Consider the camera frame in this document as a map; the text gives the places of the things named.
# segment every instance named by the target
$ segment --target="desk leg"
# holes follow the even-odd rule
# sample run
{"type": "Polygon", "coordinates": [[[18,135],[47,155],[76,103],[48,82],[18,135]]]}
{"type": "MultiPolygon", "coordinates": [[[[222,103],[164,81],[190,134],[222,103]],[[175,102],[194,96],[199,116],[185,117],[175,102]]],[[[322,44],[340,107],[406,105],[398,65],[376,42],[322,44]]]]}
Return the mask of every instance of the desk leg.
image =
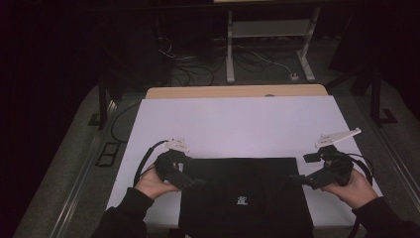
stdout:
{"type": "Polygon", "coordinates": [[[306,54],[309,50],[309,44],[311,42],[312,35],[314,34],[314,30],[316,27],[316,22],[318,20],[320,10],[321,10],[320,8],[315,8],[314,13],[311,18],[311,22],[309,23],[309,26],[308,26],[308,31],[306,32],[305,44],[303,45],[302,50],[297,52],[300,65],[302,66],[303,72],[305,73],[306,80],[308,80],[308,82],[315,81],[315,75],[312,72],[311,66],[309,65],[309,62],[306,58],[306,54]]]}
{"type": "Polygon", "coordinates": [[[234,62],[232,59],[232,11],[229,11],[228,19],[228,55],[226,56],[226,73],[228,84],[235,83],[234,62]]]}

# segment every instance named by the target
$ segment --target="wooden edge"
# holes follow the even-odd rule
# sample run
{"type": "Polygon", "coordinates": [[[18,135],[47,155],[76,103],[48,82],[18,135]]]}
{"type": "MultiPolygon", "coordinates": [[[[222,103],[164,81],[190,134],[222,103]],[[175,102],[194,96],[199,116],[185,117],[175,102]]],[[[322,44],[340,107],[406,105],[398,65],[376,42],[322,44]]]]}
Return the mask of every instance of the wooden edge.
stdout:
{"type": "Polygon", "coordinates": [[[146,99],[261,96],[326,96],[321,84],[153,87],[146,99]]]}

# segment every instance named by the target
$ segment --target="dark background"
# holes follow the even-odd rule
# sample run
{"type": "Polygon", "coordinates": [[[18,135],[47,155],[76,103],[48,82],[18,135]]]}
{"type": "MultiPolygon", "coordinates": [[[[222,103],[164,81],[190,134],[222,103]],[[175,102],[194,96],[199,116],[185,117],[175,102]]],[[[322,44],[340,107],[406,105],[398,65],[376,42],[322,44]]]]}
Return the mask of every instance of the dark background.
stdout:
{"type": "MultiPolygon", "coordinates": [[[[170,62],[158,54],[157,15],[85,11],[150,4],[116,2],[0,2],[1,237],[13,235],[78,106],[99,78],[106,78],[115,99],[125,91],[167,85],[170,62]]],[[[203,49],[226,32],[225,16],[169,14],[165,33],[180,47],[203,49]]],[[[419,16],[410,2],[373,1],[356,9],[323,9],[315,40],[342,35],[332,67],[346,72],[367,57],[374,59],[382,77],[420,118],[419,34],[419,16]]],[[[201,54],[211,56],[211,51],[201,54]]]]}

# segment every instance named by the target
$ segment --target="black cable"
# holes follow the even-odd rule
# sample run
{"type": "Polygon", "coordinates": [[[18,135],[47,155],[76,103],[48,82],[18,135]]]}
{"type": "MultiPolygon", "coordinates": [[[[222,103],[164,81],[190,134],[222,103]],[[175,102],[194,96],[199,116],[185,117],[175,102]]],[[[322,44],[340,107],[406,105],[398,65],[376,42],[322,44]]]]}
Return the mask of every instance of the black cable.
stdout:
{"type": "Polygon", "coordinates": [[[157,146],[159,146],[159,145],[161,145],[161,144],[163,144],[163,143],[165,143],[165,142],[167,142],[167,141],[159,141],[159,142],[157,142],[154,146],[150,147],[150,148],[148,149],[148,151],[145,153],[145,155],[143,156],[142,161],[141,161],[141,162],[140,162],[140,164],[139,164],[139,167],[138,167],[138,168],[137,168],[137,170],[136,170],[136,174],[134,175],[133,186],[135,186],[135,185],[136,185],[136,183],[139,181],[140,176],[143,174],[143,173],[142,173],[142,169],[143,169],[143,167],[145,166],[146,161],[147,161],[147,160],[148,160],[148,158],[151,156],[151,154],[152,154],[152,152],[154,151],[154,149],[155,149],[157,146]]]}
{"type": "Polygon", "coordinates": [[[233,60],[241,69],[243,69],[245,71],[248,71],[248,72],[263,72],[265,70],[265,67],[263,67],[263,66],[260,66],[260,67],[262,67],[262,69],[260,69],[260,70],[251,70],[251,69],[248,69],[248,68],[244,67],[242,65],[242,63],[244,63],[244,62],[238,60],[236,57],[234,57],[233,60]]]}
{"type": "MultiPolygon", "coordinates": [[[[244,54],[235,54],[235,55],[237,55],[238,57],[241,57],[244,60],[244,62],[248,63],[248,64],[258,65],[258,66],[261,66],[261,67],[264,67],[264,68],[266,68],[268,66],[272,66],[272,58],[270,58],[271,62],[269,62],[269,61],[262,60],[262,59],[259,59],[259,58],[257,60],[250,59],[250,58],[245,57],[244,54]]],[[[249,55],[252,55],[254,57],[256,56],[256,55],[252,54],[251,51],[249,52],[249,55]]]]}
{"type": "Polygon", "coordinates": [[[196,75],[211,75],[211,80],[210,80],[210,82],[208,83],[208,84],[205,84],[205,85],[199,85],[199,84],[197,84],[197,83],[195,83],[195,80],[194,80],[194,77],[192,78],[192,84],[194,85],[194,86],[210,86],[213,82],[214,82],[214,79],[215,79],[215,76],[214,76],[214,73],[213,73],[213,71],[211,71],[210,69],[208,69],[207,67],[203,67],[203,66],[185,66],[185,67],[190,67],[190,68],[200,68],[200,69],[204,69],[204,70],[207,70],[208,72],[206,72],[206,73],[200,73],[200,72],[196,72],[196,71],[192,71],[192,70],[188,70],[188,69],[184,69],[185,71],[188,71],[189,73],[191,73],[191,74],[196,74],[196,75]]]}
{"type": "Polygon", "coordinates": [[[266,67],[270,66],[270,64],[266,61],[252,60],[252,59],[249,59],[249,58],[245,57],[244,54],[235,54],[234,58],[237,58],[242,63],[249,64],[249,65],[252,65],[252,66],[261,67],[262,68],[261,71],[264,71],[266,67]]]}
{"type": "MultiPolygon", "coordinates": [[[[292,54],[288,54],[288,55],[281,56],[281,57],[276,57],[275,55],[278,54],[278,52],[284,52],[284,49],[281,48],[281,45],[276,43],[277,41],[283,42],[282,40],[279,40],[279,39],[274,41],[274,43],[276,44],[276,48],[273,51],[277,52],[277,53],[273,53],[273,54],[259,53],[259,55],[265,55],[268,59],[271,59],[272,61],[284,60],[284,59],[291,58],[291,57],[296,55],[297,50],[294,50],[292,54]]],[[[251,44],[251,47],[254,49],[254,52],[259,52],[260,51],[260,49],[257,48],[257,44],[251,44]]]]}
{"type": "MultiPolygon", "coordinates": [[[[363,156],[360,155],[356,155],[356,154],[347,154],[347,155],[352,155],[352,156],[358,156],[361,157],[363,159],[365,159],[363,156]]],[[[353,163],[355,163],[356,165],[359,166],[359,168],[362,169],[362,171],[365,173],[365,176],[367,178],[367,181],[370,185],[373,185],[373,173],[370,172],[370,170],[368,169],[368,166],[365,165],[362,161],[359,160],[355,160],[352,158],[353,163]]],[[[348,238],[354,238],[356,237],[356,234],[358,233],[359,227],[361,226],[361,222],[360,220],[356,217],[355,220],[355,224],[353,225],[352,231],[350,232],[348,238]]]]}
{"type": "Polygon", "coordinates": [[[259,58],[260,60],[263,60],[265,62],[268,62],[269,65],[267,65],[267,66],[279,65],[279,66],[282,66],[282,67],[286,68],[290,73],[292,73],[292,71],[290,70],[290,68],[288,66],[286,66],[286,65],[284,65],[282,63],[276,62],[274,60],[274,58],[272,57],[273,55],[268,55],[268,59],[267,59],[267,58],[263,58],[260,53],[253,52],[253,51],[247,49],[246,47],[243,47],[243,46],[238,46],[238,47],[241,48],[241,49],[245,49],[250,54],[254,55],[255,57],[259,58]]]}
{"type": "MultiPolygon", "coordinates": [[[[176,66],[178,66],[178,67],[205,67],[205,65],[208,65],[208,64],[210,64],[210,63],[212,63],[213,61],[211,61],[211,62],[199,62],[199,63],[195,63],[195,64],[185,64],[186,62],[177,62],[176,63],[176,66]]],[[[221,63],[216,67],[216,68],[214,68],[214,69],[210,69],[209,67],[205,67],[207,70],[209,70],[209,71],[212,71],[212,72],[216,72],[216,71],[218,71],[223,65],[225,64],[225,61],[222,59],[221,60],[221,63]]]]}
{"type": "Polygon", "coordinates": [[[172,86],[172,81],[173,81],[173,79],[176,79],[176,81],[178,81],[178,83],[179,83],[179,86],[188,86],[188,83],[189,83],[189,80],[190,80],[190,78],[191,78],[191,76],[190,75],[188,75],[188,80],[187,80],[187,82],[186,83],[183,83],[182,81],[181,81],[181,79],[177,76],[177,75],[175,75],[175,74],[172,74],[171,75],[172,76],[172,80],[170,81],[170,86],[172,86]]]}
{"type": "Polygon", "coordinates": [[[152,169],[154,169],[154,168],[156,168],[156,167],[150,167],[150,168],[148,168],[147,170],[145,170],[145,171],[143,171],[140,175],[139,175],[139,178],[141,178],[147,171],[151,171],[152,169]]]}
{"type": "Polygon", "coordinates": [[[370,166],[370,174],[371,174],[371,176],[374,177],[374,167],[373,167],[373,163],[370,160],[368,160],[367,158],[365,158],[365,157],[363,157],[361,155],[358,155],[358,154],[346,154],[346,155],[348,155],[348,156],[357,156],[357,157],[360,157],[360,158],[364,159],[368,163],[368,165],[370,166]]]}
{"type": "Polygon", "coordinates": [[[178,66],[182,66],[183,64],[193,63],[193,62],[198,63],[198,64],[194,64],[194,65],[197,65],[197,66],[201,66],[201,65],[207,64],[207,62],[204,62],[204,61],[200,62],[200,60],[201,60],[201,57],[200,56],[190,56],[190,57],[183,57],[183,58],[175,58],[174,60],[175,60],[176,65],[178,65],[178,66]]]}
{"type": "Polygon", "coordinates": [[[119,143],[128,143],[128,141],[123,141],[123,140],[120,140],[120,139],[118,139],[116,136],[115,136],[115,134],[114,134],[114,126],[115,126],[115,122],[118,120],[118,118],[120,118],[121,117],[121,115],[123,115],[124,113],[126,113],[128,110],[130,110],[131,108],[134,108],[134,107],[136,107],[137,105],[139,105],[140,104],[140,102],[137,102],[137,103],[135,103],[135,104],[133,104],[133,105],[131,105],[131,106],[129,106],[129,107],[127,107],[126,109],[124,109],[120,114],[118,114],[117,115],[117,117],[115,117],[115,119],[114,119],[114,121],[112,122],[112,125],[111,125],[111,136],[112,136],[112,138],[114,139],[114,140],[116,140],[117,142],[119,142],[119,143]]]}
{"type": "Polygon", "coordinates": [[[178,80],[178,82],[179,82],[179,84],[180,84],[180,86],[189,86],[189,82],[192,80],[192,75],[191,75],[191,73],[189,73],[187,70],[185,70],[185,69],[183,69],[183,68],[181,68],[181,67],[179,67],[179,66],[174,66],[174,69],[175,70],[180,70],[180,71],[183,71],[183,72],[185,72],[186,73],[186,75],[188,76],[188,80],[184,83],[184,84],[182,84],[182,82],[179,80],[179,78],[175,75],[175,77],[176,77],[176,79],[178,80]]]}

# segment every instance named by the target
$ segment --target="black sleeve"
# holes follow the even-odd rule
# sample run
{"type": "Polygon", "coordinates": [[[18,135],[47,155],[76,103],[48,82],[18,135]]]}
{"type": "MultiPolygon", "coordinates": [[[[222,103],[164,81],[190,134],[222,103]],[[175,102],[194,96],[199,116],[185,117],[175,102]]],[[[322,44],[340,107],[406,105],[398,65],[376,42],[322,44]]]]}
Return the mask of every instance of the black sleeve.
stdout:
{"type": "Polygon", "coordinates": [[[412,221],[401,220],[389,207],[384,197],[353,210],[353,213],[367,230],[366,238],[420,238],[420,227],[412,221]]]}
{"type": "Polygon", "coordinates": [[[110,207],[102,216],[92,237],[147,237],[143,219],[154,201],[142,192],[129,187],[117,207],[110,207]]]}

